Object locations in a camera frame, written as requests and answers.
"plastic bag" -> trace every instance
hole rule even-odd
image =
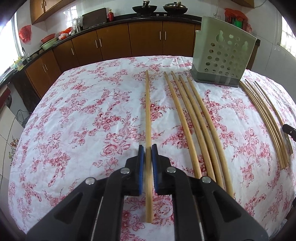
[[[19,37],[23,43],[27,43],[31,40],[31,25],[24,26],[19,31]]]

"bottle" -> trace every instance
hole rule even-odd
[[[112,9],[109,9],[108,18],[109,22],[112,22],[114,20],[114,13],[112,12]]]

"chopstick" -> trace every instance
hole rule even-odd
[[[194,170],[194,176],[196,178],[201,178],[202,177],[202,172],[200,170],[200,165],[199,165],[199,162],[198,162],[198,159],[197,159],[196,150],[195,150],[195,147],[194,147],[194,144],[193,144],[193,140],[192,140],[192,137],[191,137],[191,133],[190,133],[188,124],[186,122],[185,115],[183,113],[183,110],[182,110],[181,104],[180,104],[180,102],[178,100],[178,97],[177,97],[177,95],[175,93],[174,87],[173,87],[172,83],[170,82],[170,79],[168,78],[167,73],[164,72],[164,75],[165,75],[165,79],[166,79],[166,81],[168,83],[170,92],[172,94],[172,97],[173,97],[173,100],[174,100],[175,106],[177,108],[177,112],[178,112],[178,115],[179,115],[179,118],[180,118],[180,121],[181,121],[181,124],[182,124],[182,127],[183,127],[185,138],[186,138],[186,141],[187,141],[187,144],[188,144],[188,149],[189,149],[189,154],[190,154],[190,158],[191,158],[191,162],[192,162],[192,167],[193,167],[193,170]]]
[[[188,99],[189,99],[189,101],[190,101],[190,103],[191,103],[191,105],[193,107],[193,110],[195,112],[195,115],[197,116],[197,120],[199,122],[199,125],[200,125],[200,127],[202,129],[203,136],[204,136],[205,141],[207,143],[207,149],[208,149],[209,154],[210,154],[210,160],[211,160],[212,165],[213,165],[216,182],[221,188],[224,188],[223,179],[222,179],[222,175],[221,175],[221,171],[220,171],[220,166],[219,166],[218,159],[217,159],[217,156],[216,156],[216,151],[214,149],[214,145],[213,145],[213,142],[211,140],[209,131],[207,130],[207,126],[205,124],[205,121],[204,121],[204,119],[203,119],[203,117],[202,117],[202,115],[200,113],[200,110],[198,108],[198,105],[197,105],[196,101],[193,99],[193,96],[191,95],[185,81],[183,80],[183,78],[180,75],[179,75],[179,80],[181,81],[181,83],[182,83],[182,85],[183,85],[183,87],[185,89],[187,97],[188,97]]]
[[[227,161],[226,161],[226,158],[225,158],[225,155],[224,155],[224,151],[223,151],[223,148],[222,148],[222,145],[221,145],[217,130],[216,130],[215,126],[214,126],[213,120],[212,120],[207,108],[205,107],[205,104],[202,101],[199,93],[195,89],[195,87],[194,87],[194,85],[192,83],[192,80],[190,78],[188,78],[188,77],[187,77],[187,80],[188,80],[188,83],[190,84],[190,87],[191,87],[191,89],[192,89],[192,91],[193,91],[193,93],[194,93],[194,95],[195,95],[201,109],[202,109],[202,112],[205,115],[207,123],[208,123],[208,125],[210,127],[210,130],[211,130],[211,133],[212,133],[212,136],[213,136],[216,148],[217,148],[218,156],[219,156],[219,159],[220,159],[220,164],[221,164],[221,168],[222,168],[222,172],[223,172],[224,180],[225,180],[226,191],[231,197],[234,197],[232,182],[231,182],[231,179],[230,179],[230,174],[229,174],[229,170],[228,170],[228,166],[227,166]]]
[[[274,107],[273,103],[271,102],[270,98],[268,97],[268,95],[265,93],[265,91],[261,88],[261,86],[260,86],[256,81],[255,81],[255,84],[256,84],[257,87],[261,90],[261,92],[264,94],[265,98],[268,100],[268,102],[269,102],[269,104],[271,105],[273,111],[275,112],[276,117],[278,118],[280,125],[283,126],[284,123],[283,123],[283,121],[282,121],[282,119],[281,119],[281,117],[280,117],[280,115],[279,115],[277,109]],[[292,145],[291,145],[291,140],[290,140],[290,138],[289,138],[289,136],[288,136],[287,133],[284,133],[284,135],[285,135],[285,138],[286,138],[286,140],[287,140],[287,143],[288,143],[288,147],[289,147],[290,153],[293,154],[293,148],[292,148]]]
[[[150,83],[149,74],[146,70],[146,223],[152,223],[153,200],[152,200],[152,164],[151,164],[151,114],[150,114]]]
[[[247,94],[247,96],[251,99],[252,103],[254,104],[254,106],[256,107],[257,111],[259,112],[265,126],[267,127],[267,130],[269,132],[269,135],[271,137],[272,143],[274,145],[274,148],[276,150],[276,154],[278,156],[279,159],[279,165],[281,169],[284,169],[284,163],[283,163],[283,159],[282,159],[282,153],[280,152],[279,149],[279,143],[275,138],[275,133],[269,123],[269,121],[267,120],[267,117],[265,116],[265,113],[263,112],[261,106],[258,103],[258,100],[256,99],[256,97],[253,95],[253,93],[250,91],[250,89],[242,82],[239,82],[240,86],[242,87],[242,89],[245,91],[245,93]]]
[[[216,181],[216,178],[215,178],[215,175],[214,175],[214,170],[213,170],[213,166],[212,166],[212,163],[211,163],[211,159],[210,159],[210,155],[209,155],[209,152],[208,152],[208,149],[207,149],[207,146],[206,146],[206,143],[205,143],[205,139],[203,137],[203,134],[202,134],[202,131],[200,129],[200,125],[197,121],[197,118],[196,118],[196,115],[194,114],[194,110],[190,104],[190,101],[185,93],[185,90],[183,89],[183,87],[181,86],[181,84],[179,83],[177,77],[175,76],[174,72],[172,71],[171,72],[172,74],[172,77],[179,89],[179,92],[182,96],[182,99],[184,101],[184,104],[185,104],[185,107],[188,111],[188,114],[189,114],[189,117],[191,119],[191,122],[192,122],[192,125],[193,125],[193,128],[194,128],[194,131],[195,131],[195,134],[196,134],[196,137],[197,137],[197,140],[198,140],[198,143],[200,145],[200,150],[202,152],[202,156],[203,156],[203,159],[204,159],[204,162],[205,162],[205,167],[207,169],[207,175],[212,178],[214,181]]]
[[[284,140],[283,140],[283,137],[282,137],[281,132],[279,130],[279,127],[278,127],[275,119],[273,118],[273,116],[272,116],[269,108],[267,107],[266,103],[263,101],[262,97],[259,95],[258,91],[247,80],[246,80],[246,82],[252,88],[252,90],[254,91],[254,93],[257,95],[257,98],[259,100],[259,104],[261,102],[261,107],[262,107],[263,111],[265,112],[265,115],[267,117],[267,120],[271,124],[271,126],[272,126],[272,128],[274,130],[275,136],[276,136],[276,138],[278,140],[280,151],[281,151],[281,154],[283,156],[284,167],[286,168],[288,166],[288,159],[289,159],[289,157],[288,157],[287,150],[286,150],[285,146],[283,145]]]

